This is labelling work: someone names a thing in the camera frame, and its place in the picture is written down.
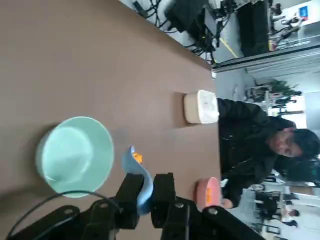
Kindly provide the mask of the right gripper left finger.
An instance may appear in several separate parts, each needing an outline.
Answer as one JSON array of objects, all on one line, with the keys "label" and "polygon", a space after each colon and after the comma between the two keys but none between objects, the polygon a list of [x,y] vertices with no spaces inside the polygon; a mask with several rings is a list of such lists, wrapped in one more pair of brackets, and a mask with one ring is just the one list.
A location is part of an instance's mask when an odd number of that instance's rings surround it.
[{"label": "right gripper left finger", "polygon": [[17,227],[31,213],[49,201],[61,197],[60,193],[51,196],[23,215],[11,228],[8,240],[114,240],[120,229],[135,229],[139,222],[138,195],[142,190],[144,177],[140,174],[126,174],[116,195],[98,197],[87,210],[77,206],[64,205],[38,219],[29,226],[17,231]]}]

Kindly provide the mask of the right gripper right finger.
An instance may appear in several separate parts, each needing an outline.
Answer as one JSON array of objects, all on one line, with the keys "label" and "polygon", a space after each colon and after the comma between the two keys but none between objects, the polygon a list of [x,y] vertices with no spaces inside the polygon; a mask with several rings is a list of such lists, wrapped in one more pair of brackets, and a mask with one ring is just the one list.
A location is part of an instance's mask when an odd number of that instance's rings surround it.
[{"label": "right gripper right finger", "polygon": [[172,173],[157,174],[151,197],[153,227],[161,240],[262,240],[263,237],[220,206],[199,211],[195,202],[176,196]]}]

